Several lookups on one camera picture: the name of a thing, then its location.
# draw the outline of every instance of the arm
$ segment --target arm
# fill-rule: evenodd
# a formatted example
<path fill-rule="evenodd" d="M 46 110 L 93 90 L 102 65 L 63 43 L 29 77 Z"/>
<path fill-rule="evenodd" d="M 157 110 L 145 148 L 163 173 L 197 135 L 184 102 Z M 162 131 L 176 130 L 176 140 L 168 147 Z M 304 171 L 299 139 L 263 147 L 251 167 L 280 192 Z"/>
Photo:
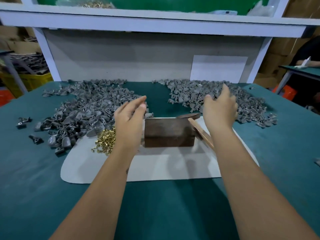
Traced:
<path fill-rule="evenodd" d="M 203 117 L 241 240 L 319 239 L 255 164 L 232 130 L 237 111 L 227 86 L 216 101 L 206 96 Z"/>
<path fill-rule="evenodd" d="M 300 66 L 300 65 L 302 65 L 302 63 L 303 63 L 303 60 L 298 60 L 297 63 L 296 63 L 296 65 L 297 65 L 297 66 Z M 320 67 L 320 61 L 310 60 L 310 61 L 306 64 L 306 66 L 308 66 L 308 67 Z"/>
<path fill-rule="evenodd" d="M 51 240 L 114 238 L 128 170 L 141 143 L 145 100 L 143 96 L 126 102 L 114 113 L 117 129 L 112 153 Z"/>

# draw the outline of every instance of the person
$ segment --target person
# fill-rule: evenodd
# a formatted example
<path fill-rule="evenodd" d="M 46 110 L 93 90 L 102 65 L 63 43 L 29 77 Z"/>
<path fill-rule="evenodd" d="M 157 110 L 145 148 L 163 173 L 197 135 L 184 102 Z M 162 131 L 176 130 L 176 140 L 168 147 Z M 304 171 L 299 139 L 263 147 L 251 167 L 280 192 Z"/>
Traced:
<path fill-rule="evenodd" d="M 115 114 L 112 153 L 51 240 L 114 238 L 130 163 L 141 143 L 146 96 L 120 106 Z M 212 137 L 232 214 L 241 240 L 319 240 L 253 161 L 232 125 L 238 105 L 223 85 L 214 101 L 204 100 L 203 117 Z"/>
<path fill-rule="evenodd" d="M 311 57 L 311 59 L 306 66 L 320 67 L 320 36 L 316 36 L 302 45 L 289 65 L 300 66 L 303 61 L 309 57 Z M 320 81 L 298 74 L 292 74 L 287 85 L 297 91 L 292 102 L 302 107 L 312 105 L 320 110 Z"/>

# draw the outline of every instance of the orange stool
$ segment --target orange stool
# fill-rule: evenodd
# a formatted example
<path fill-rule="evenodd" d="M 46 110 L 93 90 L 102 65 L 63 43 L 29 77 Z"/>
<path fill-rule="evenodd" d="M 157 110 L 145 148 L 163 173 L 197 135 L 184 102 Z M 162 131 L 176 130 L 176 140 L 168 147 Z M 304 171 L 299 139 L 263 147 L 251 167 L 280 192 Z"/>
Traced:
<path fill-rule="evenodd" d="M 276 86 L 272 92 L 276 92 L 278 86 Z M 294 96 L 296 96 L 297 94 L 297 91 L 294 90 L 292 87 L 289 87 L 288 85 L 285 85 L 282 90 L 284 90 L 284 93 L 282 94 L 282 97 L 287 99 L 287 100 L 290 100 L 292 101 Z"/>
<path fill-rule="evenodd" d="M 8 89 L 0 90 L 0 107 L 9 103 L 12 99 L 15 99 L 15 97 Z"/>

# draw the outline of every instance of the white board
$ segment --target white board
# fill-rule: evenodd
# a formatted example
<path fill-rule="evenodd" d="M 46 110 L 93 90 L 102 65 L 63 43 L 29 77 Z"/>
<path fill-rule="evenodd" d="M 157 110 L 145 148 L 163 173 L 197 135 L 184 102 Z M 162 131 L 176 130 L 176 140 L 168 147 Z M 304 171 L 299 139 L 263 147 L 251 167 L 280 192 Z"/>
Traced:
<path fill-rule="evenodd" d="M 197 122 L 206 130 L 203 117 Z M 67 155 L 61 168 L 62 180 L 69 183 L 88 184 L 93 181 L 107 159 L 103 153 L 93 153 L 96 137 L 84 136 Z M 254 154 L 241 140 L 253 160 Z M 195 140 L 194 147 L 140 147 L 132 160 L 127 181 L 179 180 L 221 177 L 216 154 L 202 141 Z"/>
<path fill-rule="evenodd" d="M 239 83 L 248 57 L 194 55 L 190 80 Z"/>

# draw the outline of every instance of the table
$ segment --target table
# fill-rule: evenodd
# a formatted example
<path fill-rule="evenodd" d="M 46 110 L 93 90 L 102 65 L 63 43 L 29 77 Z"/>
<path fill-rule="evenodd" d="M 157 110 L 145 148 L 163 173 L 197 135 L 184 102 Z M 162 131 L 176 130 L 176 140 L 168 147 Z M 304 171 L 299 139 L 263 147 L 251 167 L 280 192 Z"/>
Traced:
<path fill-rule="evenodd" d="M 18 72 L 16 71 L 16 69 L 14 68 L 14 65 L 12 64 L 11 59 L 7 56 L 7 54 L 13 53 L 13 50 L 7 51 L 7 50 L 2 50 L 0 49 L 0 58 L 3 59 L 6 67 L 8 68 L 10 74 L 13 76 L 15 82 L 17 83 L 18 87 L 20 88 L 21 92 L 23 94 L 27 93 L 28 90 L 26 89 L 25 85 L 23 84 L 21 78 L 19 77 Z"/>
<path fill-rule="evenodd" d="M 320 235 L 320 116 L 256 84 L 241 84 L 266 99 L 278 114 L 278 125 L 262 129 L 234 123 L 234 129 L 257 157 L 263 172 L 299 214 Z M 57 157 L 46 143 L 35 145 L 28 135 L 45 141 L 46 132 L 33 132 L 37 121 L 54 114 L 68 96 L 42 97 L 44 86 L 0 108 L 0 239 L 48 239 L 88 185 L 64 182 L 60 169 L 66 155 Z M 146 95 L 156 117 L 177 116 L 189 109 L 168 104 L 169 90 L 158 83 L 128 82 L 125 87 Z M 18 117 L 33 118 L 18 130 Z M 129 182 L 126 185 L 115 238 L 238 239 L 221 178 Z"/>
<path fill-rule="evenodd" d="M 307 67 L 303 69 L 298 69 L 290 65 L 280 65 L 279 67 L 286 69 L 287 72 L 285 73 L 281 82 L 279 83 L 278 88 L 275 91 L 275 94 L 279 94 L 281 92 L 283 87 L 289 81 L 289 78 L 291 77 L 292 74 L 298 74 L 301 76 L 305 76 L 305 77 L 320 81 L 320 68 Z"/>

